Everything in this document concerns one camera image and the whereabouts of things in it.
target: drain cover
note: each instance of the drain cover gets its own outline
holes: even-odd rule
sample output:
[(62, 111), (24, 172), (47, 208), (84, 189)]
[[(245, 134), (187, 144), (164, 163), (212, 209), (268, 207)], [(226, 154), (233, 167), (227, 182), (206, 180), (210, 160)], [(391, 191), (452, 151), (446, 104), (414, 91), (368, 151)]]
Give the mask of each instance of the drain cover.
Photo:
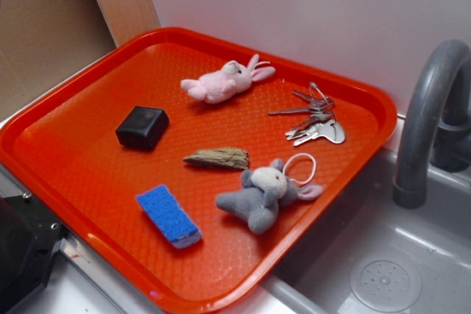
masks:
[(353, 266), (350, 287), (368, 308), (395, 313), (415, 303), (422, 291), (422, 280), (410, 260), (382, 251), (368, 254)]

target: orange plastic tray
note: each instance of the orange plastic tray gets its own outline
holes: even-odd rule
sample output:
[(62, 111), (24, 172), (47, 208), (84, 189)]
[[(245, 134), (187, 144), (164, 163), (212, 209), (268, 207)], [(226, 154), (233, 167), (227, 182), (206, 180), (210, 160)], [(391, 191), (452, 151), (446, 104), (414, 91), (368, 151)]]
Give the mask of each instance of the orange plastic tray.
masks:
[[(396, 109), (378, 89), (260, 53), (277, 69), (271, 79), (222, 104), (195, 102), (180, 80), (247, 64), (256, 51), (184, 29), (159, 29), (116, 49), (12, 118), (0, 131), (0, 160), (68, 227), (157, 306), (172, 313), (220, 310), (247, 295), (359, 172), (396, 124)], [(307, 115), (268, 116), (300, 107), (292, 90), (309, 82), (332, 97), (347, 139), (293, 147), (284, 132)], [(118, 143), (115, 130), (134, 106), (163, 108), (170, 125), (151, 151)], [(315, 202), (281, 209), (265, 234), (252, 234), (217, 209), (219, 193), (240, 189), (240, 171), (186, 165), (198, 149), (249, 152), (251, 169), (297, 152), (317, 160)], [(290, 176), (304, 179), (297, 163)], [(174, 249), (135, 196), (167, 185), (202, 230), (203, 239)]]

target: driftwood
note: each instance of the driftwood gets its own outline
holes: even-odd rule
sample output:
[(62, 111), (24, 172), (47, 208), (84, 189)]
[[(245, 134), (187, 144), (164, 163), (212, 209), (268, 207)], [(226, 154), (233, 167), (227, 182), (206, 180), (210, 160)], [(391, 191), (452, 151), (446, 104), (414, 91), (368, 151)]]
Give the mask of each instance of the driftwood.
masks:
[(249, 153), (235, 147), (199, 150), (185, 157), (183, 162), (207, 168), (248, 169)]

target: black box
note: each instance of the black box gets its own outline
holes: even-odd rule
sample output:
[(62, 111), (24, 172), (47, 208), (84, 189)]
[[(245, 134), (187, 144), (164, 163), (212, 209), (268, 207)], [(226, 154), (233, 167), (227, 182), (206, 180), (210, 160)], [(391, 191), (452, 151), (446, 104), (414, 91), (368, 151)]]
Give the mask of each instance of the black box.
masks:
[(116, 130), (116, 135), (121, 145), (152, 150), (169, 123), (165, 110), (136, 106)]

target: gray sink basin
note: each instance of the gray sink basin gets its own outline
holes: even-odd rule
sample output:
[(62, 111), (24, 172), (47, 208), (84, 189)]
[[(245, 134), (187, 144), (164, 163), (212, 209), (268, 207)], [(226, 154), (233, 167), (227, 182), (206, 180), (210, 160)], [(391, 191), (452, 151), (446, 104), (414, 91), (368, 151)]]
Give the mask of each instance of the gray sink basin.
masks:
[(382, 150), (264, 282), (297, 313), (471, 313), (471, 187), (429, 171), (415, 210), (392, 201)]

